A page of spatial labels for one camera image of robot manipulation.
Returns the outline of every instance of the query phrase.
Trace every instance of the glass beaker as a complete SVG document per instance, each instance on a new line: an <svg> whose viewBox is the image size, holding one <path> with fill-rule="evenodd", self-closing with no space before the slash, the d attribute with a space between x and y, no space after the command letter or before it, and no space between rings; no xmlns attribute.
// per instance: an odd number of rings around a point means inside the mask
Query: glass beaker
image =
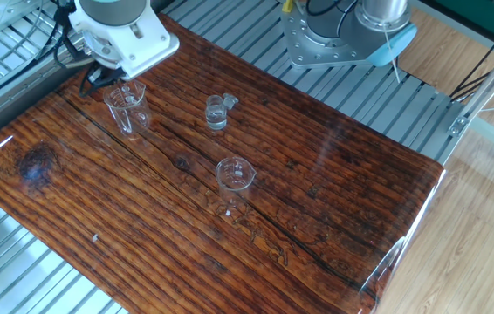
<svg viewBox="0 0 494 314"><path fill-rule="evenodd" d="M125 135L134 135L148 130L151 113L144 97L146 86L139 81L129 81L108 86L104 101Z"/></svg>
<svg viewBox="0 0 494 314"><path fill-rule="evenodd" d="M220 161L216 167L220 197L229 204L248 200L249 186L256 174L255 168L241 157L230 157Z"/></svg>
<svg viewBox="0 0 494 314"><path fill-rule="evenodd" d="M212 130L222 130L228 123L228 108L222 97L212 95L206 100L206 123Z"/></svg>

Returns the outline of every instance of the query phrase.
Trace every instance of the blue object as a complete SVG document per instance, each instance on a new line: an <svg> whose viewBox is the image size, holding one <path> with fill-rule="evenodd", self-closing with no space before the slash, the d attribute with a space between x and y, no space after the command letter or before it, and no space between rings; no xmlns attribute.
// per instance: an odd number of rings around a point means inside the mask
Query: blue object
<svg viewBox="0 0 494 314"><path fill-rule="evenodd" d="M389 38L390 48L392 53L388 50L388 44L385 43L374 53L367 57L367 61L371 62L375 66L384 66L396 58L401 52L408 47L408 45L414 39L415 34L418 32L418 28L413 23L408 24L402 31L399 31L392 38Z"/></svg>

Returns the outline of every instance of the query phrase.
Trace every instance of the small cap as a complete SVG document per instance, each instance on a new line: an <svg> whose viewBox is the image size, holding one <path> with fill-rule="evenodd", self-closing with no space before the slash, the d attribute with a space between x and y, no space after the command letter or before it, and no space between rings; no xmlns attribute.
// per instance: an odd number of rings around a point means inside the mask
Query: small cap
<svg viewBox="0 0 494 314"><path fill-rule="evenodd" d="M239 99L237 99L237 97L232 94L225 93L223 95L223 105L226 106L228 109L233 108L233 106L238 102Z"/></svg>

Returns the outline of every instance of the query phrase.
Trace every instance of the metal mounting plate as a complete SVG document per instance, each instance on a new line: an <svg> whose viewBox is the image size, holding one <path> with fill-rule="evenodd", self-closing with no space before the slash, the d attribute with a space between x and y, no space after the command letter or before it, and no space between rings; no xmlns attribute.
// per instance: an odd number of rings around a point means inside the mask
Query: metal mounting plate
<svg viewBox="0 0 494 314"><path fill-rule="evenodd" d="M339 38L330 45L317 44L311 40L305 16L294 7L292 12L282 12L286 49L292 65L296 68L328 68L344 65L365 65L368 62Z"/></svg>

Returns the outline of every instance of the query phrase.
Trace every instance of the wood knot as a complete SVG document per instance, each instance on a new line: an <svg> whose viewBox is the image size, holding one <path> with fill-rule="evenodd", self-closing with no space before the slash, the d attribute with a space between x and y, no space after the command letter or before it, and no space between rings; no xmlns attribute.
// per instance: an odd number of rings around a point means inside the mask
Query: wood knot
<svg viewBox="0 0 494 314"><path fill-rule="evenodd" d="M344 140L346 138L346 131L344 129L337 128L334 131L335 131L334 138L336 140Z"/></svg>
<svg viewBox="0 0 494 314"><path fill-rule="evenodd" d="M317 193L319 192L320 187L319 186L312 186L309 191L307 191L307 196L311 197L312 199L315 199L317 197Z"/></svg>
<svg viewBox="0 0 494 314"><path fill-rule="evenodd" d="M18 162L18 172L26 181L46 183L49 172L58 158L53 149L46 143L39 143L32 147Z"/></svg>
<svg viewBox="0 0 494 314"><path fill-rule="evenodd" d="M352 153L346 152L345 154L341 154L340 157L347 163L350 163L352 165L359 166L360 162L353 157Z"/></svg>
<svg viewBox="0 0 494 314"><path fill-rule="evenodd" d="M285 164L286 167L290 168L290 170L293 170L294 167L298 165L298 162L295 160L288 160L288 162Z"/></svg>
<svg viewBox="0 0 494 314"><path fill-rule="evenodd" d="M210 46L204 46L201 49L201 55L211 54L213 51L214 51L214 47L212 47L211 45Z"/></svg>
<svg viewBox="0 0 494 314"><path fill-rule="evenodd" d="M177 159L175 160L175 166L180 170L190 169L189 163L182 157L177 157Z"/></svg>

